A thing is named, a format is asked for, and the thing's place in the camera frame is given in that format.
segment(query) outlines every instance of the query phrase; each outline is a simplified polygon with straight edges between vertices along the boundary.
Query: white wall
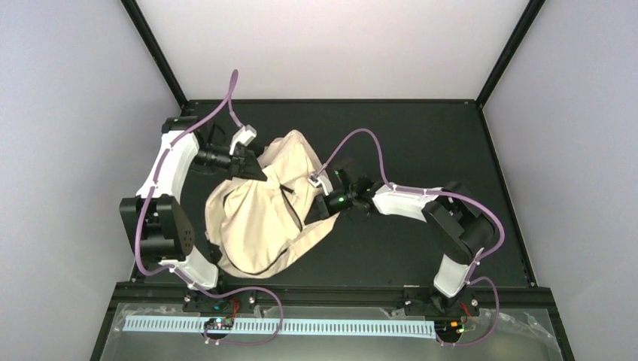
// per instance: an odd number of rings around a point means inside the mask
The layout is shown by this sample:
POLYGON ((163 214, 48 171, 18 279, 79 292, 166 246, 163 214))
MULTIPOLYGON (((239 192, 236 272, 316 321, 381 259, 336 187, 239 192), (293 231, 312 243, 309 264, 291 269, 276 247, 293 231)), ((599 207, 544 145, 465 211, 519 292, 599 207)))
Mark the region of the white wall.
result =
POLYGON ((117 206, 178 113, 117 0, 0 11, 0 358, 89 359, 132 255, 117 206))
POLYGON ((474 99, 527 0, 140 0, 189 99, 474 99))
POLYGON ((638 353, 636 16, 635 0, 546 2, 486 107, 576 359, 638 353))

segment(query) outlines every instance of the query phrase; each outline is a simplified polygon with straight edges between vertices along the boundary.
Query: purple cable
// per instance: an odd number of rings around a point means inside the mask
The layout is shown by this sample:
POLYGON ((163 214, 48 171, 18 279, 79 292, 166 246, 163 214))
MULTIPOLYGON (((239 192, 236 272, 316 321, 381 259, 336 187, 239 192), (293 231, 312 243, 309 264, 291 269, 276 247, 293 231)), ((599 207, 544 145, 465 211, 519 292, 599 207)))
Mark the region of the purple cable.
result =
POLYGON ((345 138, 343 138, 343 140, 341 141, 341 143, 339 143, 339 145, 337 145, 337 148, 335 148, 333 153, 330 154, 330 157, 328 157, 328 160, 314 174, 315 175, 316 174, 321 174, 322 171, 325 171, 326 168, 328 167, 328 165, 330 164, 330 162, 333 161, 333 158, 337 155, 337 153, 344 146, 345 142, 349 141, 350 138, 352 138, 353 135, 355 135, 357 133, 361 133, 361 132, 368 133, 372 137, 372 140, 375 141, 375 145, 377 146, 377 154, 378 154, 378 158, 379 158, 379 171, 381 172, 381 179, 383 180, 383 183, 385 183, 388 187, 390 187, 391 186, 390 182, 388 182, 387 178, 385 177, 385 168, 383 166, 383 151, 381 150, 381 144, 379 144, 379 141, 378 141, 377 136, 375 135, 375 133, 373 133, 372 130, 367 129, 367 128, 355 129, 352 132, 350 132, 350 134, 346 135, 345 138))
POLYGON ((466 346, 474 346, 475 344, 478 344, 480 342, 485 341, 488 337, 490 337, 490 335, 494 332, 494 330, 497 328, 497 323, 498 323, 498 319, 499 319, 499 311, 500 311, 500 303, 499 303, 499 298, 498 298, 498 292, 497 292, 497 287, 494 284, 494 282, 492 282, 492 280, 490 278, 487 277, 479 277, 476 278, 474 281, 470 282, 470 285, 473 284, 477 284, 478 282, 481 281, 485 281, 488 282, 490 284, 490 286, 492 286, 492 290, 494 291, 494 303, 496 304, 496 317, 494 318, 494 323, 492 323, 492 327, 490 328, 490 330, 488 331, 488 333, 484 334, 483 336, 481 336, 481 338, 478 338, 474 341, 471 342, 467 342, 464 344, 457 344, 457 343, 450 343, 450 342, 444 342, 443 340, 441 340, 441 338, 439 337, 439 335, 436 335, 436 340, 441 344, 441 345, 447 345, 447 346, 452 346, 452 347, 466 347, 466 346))
MULTIPOLYGON (((193 124, 191 127, 189 127, 188 129, 184 130, 180 135, 178 135, 171 142, 171 147, 174 147, 175 144, 177 144, 177 142, 180 141, 180 139, 182 139, 184 136, 186 136, 187 134, 195 131, 200 126, 202 126, 204 123, 209 121, 212 117, 217 115, 217 113, 219 113, 219 111, 223 108, 223 106, 227 102, 229 103, 229 108, 230 108, 230 111, 231 111, 231 117, 233 118, 233 120, 235 120, 235 124, 237 124, 239 127, 242 127, 242 124, 239 122, 239 119, 237 119, 237 116, 235 115, 235 112, 232 111, 232 108, 231 108, 231 105, 230 105, 230 102, 229 102, 230 98, 232 96, 232 91, 235 89, 235 85, 237 84, 237 77, 238 77, 238 71, 237 70, 232 71, 232 75, 230 77, 230 85, 228 86, 228 93, 226 94, 224 99, 221 101, 221 103, 209 115, 207 115, 206 117, 202 118, 199 122, 193 124)), ((153 173, 153 182, 155 184, 157 184, 157 181, 160 178, 160 170, 162 169, 162 165, 164 164, 164 161, 166 160, 166 157, 168 156, 170 151, 171 151, 170 148, 165 149, 164 152, 162 153, 162 155, 159 157, 159 160, 157 161, 157 165, 155 166, 155 172, 153 173)), ((244 291, 248 291, 248 290, 255 290, 255 291, 268 293, 270 296, 272 296, 273 299, 275 299, 275 301, 277 302, 277 306, 279 307, 279 324, 278 324, 277 329, 275 330, 275 332, 273 332, 272 335, 270 335, 267 338, 264 338, 261 341, 241 342, 241 341, 219 340, 219 343, 220 344, 223 343, 223 344, 259 346, 261 344, 265 344, 267 342, 270 342, 273 338, 275 338, 277 336, 277 334, 281 330, 281 327, 284 324, 284 306, 281 304, 281 300, 277 297, 277 295, 275 295, 275 293, 273 293, 271 290, 267 290, 266 288, 263 288, 263 287, 242 287, 242 288, 239 288, 237 290, 230 291, 228 293, 223 293, 221 295, 215 295, 213 293, 208 292, 206 289, 204 289, 203 287, 199 286, 195 282, 193 282, 193 280, 190 280, 188 278, 188 276, 186 276, 182 271, 180 271, 178 268, 175 268, 172 265, 163 265, 163 266, 159 267, 158 269, 154 269, 153 271, 149 271, 149 270, 147 270, 144 267, 144 265, 141 262, 141 251, 140 251, 140 248, 141 248, 140 247, 141 231, 142 231, 142 228, 144 227, 144 216, 148 212, 148 207, 150 205, 151 199, 153 198, 153 194, 155 193, 155 189, 156 189, 156 187, 151 187, 149 189, 148 195, 146 196, 146 199, 144 200, 144 203, 141 206, 140 217, 138 218, 138 224, 137 224, 137 227, 135 228, 135 246, 134 246, 134 248, 135 248, 134 249, 134 251, 135 251, 135 264, 137 265, 138 270, 140 271, 140 273, 142 273, 144 276, 148 277, 148 276, 157 275, 161 271, 165 271, 166 269, 170 268, 184 282, 186 282, 187 284, 194 284, 195 288, 197 288, 201 293, 203 293, 203 294, 205 294, 208 297, 211 297, 213 299, 222 299, 222 298, 234 295, 236 293, 240 293, 240 292, 244 292, 244 291)), ((205 330, 205 335, 206 335, 206 338, 209 339, 209 337, 208 337, 208 329, 205 330)))
MULTIPOLYGON (((447 197, 452 197, 452 198, 455 198, 455 199, 459 199, 459 200, 468 202, 471 205, 477 207, 478 209, 483 211, 483 213, 487 214, 487 216, 492 219, 492 221, 494 222, 494 224, 498 228, 499 240, 498 240, 498 242, 496 243, 496 245, 494 247, 490 248, 489 250, 487 250, 484 253, 482 253, 480 256, 476 257, 475 262, 478 262, 481 259, 484 259, 485 257, 491 255, 496 250, 498 250, 501 245, 503 245, 503 242, 505 241, 505 229, 503 228, 503 224, 500 222, 499 218, 497 217, 496 214, 494 214, 494 212, 490 211, 489 208, 485 207, 483 204, 477 202, 476 200, 471 199, 470 197, 462 196, 461 194, 456 194, 456 193, 452 193, 452 192, 446 192, 446 191, 441 191, 441 190, 427 190, 427 189, 424 189, 424 188, 417 188, 417 187, 399 186, 399 185, 396 185, 395 183, 391 183, 390 181, 388 181, 387 177, 385 176, 385 168, 384 168, 384 162, 383 162, 383 150, 381 149, 381 144, 379 143, 375 133, 373 133, 370 129, 359 128, 359 129, 353 130, 352 132, 350 132, 350 134, 346 135, 345 138, 343 138, 343 140, 341 141, 341 143, 339 143, 339 145, 337 145, 337 147, 335 148, 333 153, 330 154, 330 157, 328 157, 328 160, 321 166, 321 168, 317 172, 315 172, 315 174, 320 174, 322 171, 325 171, 326 168, 328 167, 328 165, 330 164, 330 162, 333 161, 334 157, 337 155, 337 153, 344 146, 344 144, 347 141, 349 141, 350 138, 352 138, 355 134, 361 133, 361 132, 368 133, 372 137, 372 140, 375 141, 375 145, 377 147, 378 160, 379 160, 379 171, 381 172, 381 179, 383 180, 383 183, 385 183, 385 185, 387 185, 388 187, 394 188, 395 190, 402 191, 402 192, 410 192, 410 193, 417 193, 417 194, 432 194, 432 195, 437 195, 437 196, 447 196, 447 197)), ((475 267, 476 267, 476 265, 475 265, 475 263, 473 263, 472 264, 472 268, 470 269, 470 272, 469 272, 469 274, 467 276, 468 279, 472 275, 472 273, 474 272, 474 268, 475 267)))
POLYGON ((154 192, 155 192, 155 187, 151 187, 150 190, 148 191, 148 196, 146 196, 146 199, 144 200, 144 204, 142 204, 141 206, 140 217, 138 218, 138 225, 135 228, 135 264, 138 266, 138 270, 144 276, 147 276, 147 277, 157 275, 161 271, 164 271, 165 269, 168 269, 170 267, 168 265, 163 265, 162 267, 159 267, 158 269, 149 271, 144 268, 144 265, 141 262, 141 256, 140 256, 141 229, 144 226, 144 215, 146 214, 146 212, 148 212, 148 205, 150 204, 150 200, 153 198, 154 192))
POLYGON ((217 106, 217 108, 215 108, 209 115, 203 117, 199 122, 188 127, 188 129, 184 130, 180 135, 178 135, 175 139, 173 139, 173 141, 171 142, 171 147, 174 147, 177 144, 177 142, 180 141, 180 139, 185 137, 187 134, 190 134, 191 132, 195 131, 200 126, 204 125, 204 123, 208 122, 212 117, 216 116, 217 113, 219 113, 222 110, 223 106, 226 105, 226 103, 230 100, 230 97, 232 96, 232 91, 235 90, 235 85, 237 85, 238 76, 239 76, 239 71, 237 71, 237 69, 233 70, 232 74, 230 75, 230 84, 228 86, 228 93, 226 94, 225 97, 223 97, 221 103, 217 106))

